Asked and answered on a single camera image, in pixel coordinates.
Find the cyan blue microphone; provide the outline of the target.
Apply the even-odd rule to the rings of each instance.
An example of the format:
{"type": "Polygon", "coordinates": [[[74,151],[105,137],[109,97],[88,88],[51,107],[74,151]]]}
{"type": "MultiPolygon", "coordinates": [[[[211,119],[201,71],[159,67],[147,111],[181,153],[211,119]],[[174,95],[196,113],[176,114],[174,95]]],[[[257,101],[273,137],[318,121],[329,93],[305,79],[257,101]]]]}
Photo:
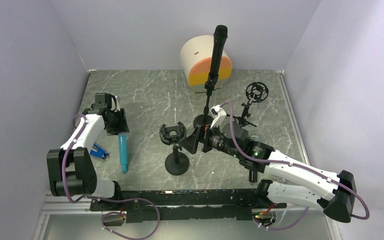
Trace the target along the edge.
{"type": "Polygon", "coordinates": [[[118,135],[119,163],[123,174],[128,172],[128,150],[127,150],[127,134],[120,133],[118,135]]]}

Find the black round-base shock-mount stand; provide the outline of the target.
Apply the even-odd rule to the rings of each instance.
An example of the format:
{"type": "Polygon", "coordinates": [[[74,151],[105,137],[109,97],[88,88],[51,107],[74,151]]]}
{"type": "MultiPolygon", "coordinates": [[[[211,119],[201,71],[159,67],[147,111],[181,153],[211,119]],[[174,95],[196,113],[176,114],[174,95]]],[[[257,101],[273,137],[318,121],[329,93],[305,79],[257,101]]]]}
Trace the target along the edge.
{"type": "Polygon", "coordinates": [[[190,166],[189,158],[181,152],[182,146],[180,142],[187,136],[187,130],[182,122],[177,125],[167,126],[162,124],[159,129],[159,137],[163,144],[172,146],[170,153],[164,162],[166,171],[173,176],[183,175],[190,166]]]}

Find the black round-base clip stand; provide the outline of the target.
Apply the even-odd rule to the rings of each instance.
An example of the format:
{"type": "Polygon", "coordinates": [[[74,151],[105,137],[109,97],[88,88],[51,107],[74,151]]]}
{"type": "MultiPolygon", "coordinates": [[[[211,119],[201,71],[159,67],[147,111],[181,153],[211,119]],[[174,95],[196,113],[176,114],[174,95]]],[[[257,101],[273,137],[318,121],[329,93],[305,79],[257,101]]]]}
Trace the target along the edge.
{"type": "Polygon", "coordinates": [[[217,75],[214,75],[211,73],[208,74],[208,79],[204,84],[204,88],[206,89],[206,103],[203,109],[203,114],[198,115],[194,119],[193,127],[196,127],[198,125],[207,125],[213,121],[212,118],[209,116],[209,111],[210,111],[209,104],[210,104],[210,98],[213,94],[218,78],[219,78],[218,74],[217,75]]]}

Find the silver mesh black microphone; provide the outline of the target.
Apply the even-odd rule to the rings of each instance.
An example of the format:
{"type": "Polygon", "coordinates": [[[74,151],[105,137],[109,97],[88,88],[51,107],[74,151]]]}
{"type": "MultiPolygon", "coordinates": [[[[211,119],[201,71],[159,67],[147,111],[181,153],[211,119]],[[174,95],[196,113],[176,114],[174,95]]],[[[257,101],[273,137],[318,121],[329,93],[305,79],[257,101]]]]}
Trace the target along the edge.
{"type": "Polygon", "coordinates": [[[250,183],[256,183],[258,180],[258,168],[253,166],[249,169],[248,181],[250,183]]]}

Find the black tripod shock-mount stand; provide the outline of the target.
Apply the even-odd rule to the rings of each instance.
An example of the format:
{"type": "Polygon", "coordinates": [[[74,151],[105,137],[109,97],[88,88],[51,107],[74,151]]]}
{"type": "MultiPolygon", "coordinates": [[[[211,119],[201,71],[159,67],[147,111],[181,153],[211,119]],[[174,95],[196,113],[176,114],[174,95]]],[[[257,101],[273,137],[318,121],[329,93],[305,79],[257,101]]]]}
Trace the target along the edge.
{"type": "Polygon", "coordinates": [[[248,125],[257,127],[257,125],[247,120],[247,118],[251,116],[250,107],[254,103],[261,103],[265,101],[269,96],[269,88],[265,83],[255,81],[246,87],[245,96],[247,98],[247,102],[241,104],[243,107],[241,115],[234,116],[233,118],[241,127],[246,127],[248,125]]]}

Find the tall black microphone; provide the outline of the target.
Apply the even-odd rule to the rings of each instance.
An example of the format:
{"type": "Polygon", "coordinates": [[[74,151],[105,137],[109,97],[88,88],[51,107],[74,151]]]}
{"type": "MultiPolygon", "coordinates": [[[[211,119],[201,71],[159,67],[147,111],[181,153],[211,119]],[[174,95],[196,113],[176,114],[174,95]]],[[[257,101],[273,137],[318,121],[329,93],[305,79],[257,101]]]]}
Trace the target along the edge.
{"type": "Polygon", "coordinates": [[[209,79],[215,83],[219,76],[219,69],[222,61],[224,45],[228,38],[228,27],[217,25],[213,34],[213,49],[209,69],[209,79]]]}

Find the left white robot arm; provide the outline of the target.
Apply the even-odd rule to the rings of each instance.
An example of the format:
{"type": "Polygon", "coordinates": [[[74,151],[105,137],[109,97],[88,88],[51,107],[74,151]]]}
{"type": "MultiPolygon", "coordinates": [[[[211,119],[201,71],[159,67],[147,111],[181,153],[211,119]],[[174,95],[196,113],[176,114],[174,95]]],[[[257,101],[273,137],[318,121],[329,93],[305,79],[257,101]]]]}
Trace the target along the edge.
{"type": "Polygon", "coordinates": [[[73,196],[101,198],[110,210],[117,210],[123,203],[120,187],[116,181],[97,177],[90,153],[102,131],[118,137],[129,133],[125,110],[117,96],[100,92],[74,120],[79,124],[70,138],[46,155],[51,194],[71,203],[75,203],[73,196]]]}

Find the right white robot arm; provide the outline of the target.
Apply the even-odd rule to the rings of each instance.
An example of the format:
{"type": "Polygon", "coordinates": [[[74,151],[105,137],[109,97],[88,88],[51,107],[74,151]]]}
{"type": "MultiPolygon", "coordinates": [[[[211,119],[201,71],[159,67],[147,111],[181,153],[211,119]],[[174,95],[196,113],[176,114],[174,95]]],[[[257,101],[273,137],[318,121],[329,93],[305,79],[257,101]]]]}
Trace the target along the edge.
{"type": "Polygon", "coordinates": [[[265,143],[250,138],[246,129],[236,122],[222,130],[209,125],[197,125],[190,136],[180,141],[189,153],[198,145],[205,152],[217,150],[239,160],[250,173],[270,174],[293,184],[262,180],[255,193],[255,202],[266,208],[271,204],[289,203],[322,210],[329,218],[349,223],[358,198],[354,175],[346,170],[339,173],[322,170],[298,160],[265,143]]]}

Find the blue black hand tool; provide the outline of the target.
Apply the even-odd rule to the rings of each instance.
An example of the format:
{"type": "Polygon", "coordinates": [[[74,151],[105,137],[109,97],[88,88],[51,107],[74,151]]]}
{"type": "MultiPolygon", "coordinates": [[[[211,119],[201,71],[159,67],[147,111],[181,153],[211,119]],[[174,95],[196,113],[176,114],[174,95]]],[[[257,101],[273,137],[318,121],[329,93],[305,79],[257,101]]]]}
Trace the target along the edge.
{"type": "Polygon", "coordinates": [[[105,160],[110,154],[100,147],[98,144],[94,143],[89,154],[95,158],[105,160]]]}

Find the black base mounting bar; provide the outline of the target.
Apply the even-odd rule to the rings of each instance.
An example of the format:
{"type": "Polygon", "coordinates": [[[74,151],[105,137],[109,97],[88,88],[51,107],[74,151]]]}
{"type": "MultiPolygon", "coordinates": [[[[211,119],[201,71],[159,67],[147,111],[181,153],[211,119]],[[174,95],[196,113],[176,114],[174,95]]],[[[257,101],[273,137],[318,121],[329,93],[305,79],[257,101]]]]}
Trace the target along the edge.
{"type": "Polygon", "coordinates": [[[144,221],[236,219],[252,220],[253,213],[270,207],[252,188],[195,190],[122,190],[115,203],[93,199],[92,212],[125,211],[127,223],[144,221]]]}

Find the white orange yellow cylinder container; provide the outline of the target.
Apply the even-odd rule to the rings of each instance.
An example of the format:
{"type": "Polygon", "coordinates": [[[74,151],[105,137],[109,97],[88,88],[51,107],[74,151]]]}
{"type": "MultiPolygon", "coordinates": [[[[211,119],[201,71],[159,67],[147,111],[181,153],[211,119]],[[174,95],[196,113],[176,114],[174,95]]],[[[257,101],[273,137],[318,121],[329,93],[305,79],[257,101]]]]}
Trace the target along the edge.
{"type": "MultiPolygon", "coordinates": [[[[205,82],[211,67],[214,37],[200,35],[188,40],[180,50],[180,62],[189,88],[195,93],[205,93],[205,82]]],[[[223,50],[219,77],[215,89],[222,88],[232,74],[233,64],[223,50]]]]}

